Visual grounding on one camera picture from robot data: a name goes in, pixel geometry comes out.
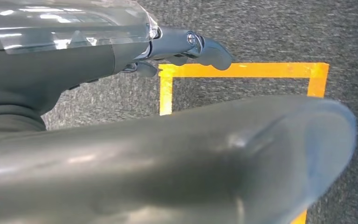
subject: robotic hand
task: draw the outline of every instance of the robotic hand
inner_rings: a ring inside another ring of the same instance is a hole
[[[82,83],[121,71],[152,77],[146,61],[187,58],[220,70],[232,62],[218,42],[158,26],[133,1],[0,0],[0,101],[39,115]]]

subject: gray robot arm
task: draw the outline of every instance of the gray robot arm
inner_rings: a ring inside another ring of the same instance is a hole
[[[217,42],[125,2],[0,0],[0,224],[287,224],[328,189],[356,143],[353,114],[331,100],[45,131],[40,115],[82,83],[153,76],[149,60],[230,66]]]

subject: gray carpet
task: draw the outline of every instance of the gray carpet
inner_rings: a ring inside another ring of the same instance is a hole
[[[327,62],[327,97],[358,117],[358,0],[139,0],[164,25],[220,40],[238,62]],[[306,94],[295,79],[177,79],[175,111],[256,95]],[[63,94],[50,129],[158,114],[157,78],[120,74]],[[310,224],[358,224],[358,148],[350,167],[309,211]]]

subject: yellow tape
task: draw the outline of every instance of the yellow tape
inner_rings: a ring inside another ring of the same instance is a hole
[[[326,63],[234,63],[225,71],[200,64],[161,64],[160,115],[172,113],[172,83],[175,77],[186,78],[309,78],[308,96],[324,97],[329,65]],[[307,211],[291,224],[305,224]]]
[[[160,115],[172,113],[172,77],[160,78]]]

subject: transparent plastic cover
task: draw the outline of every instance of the transparent plastic cover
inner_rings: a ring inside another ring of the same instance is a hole
[[[148,42],[157,29],[131,0],[0,0],[0,41],[9,54]]]

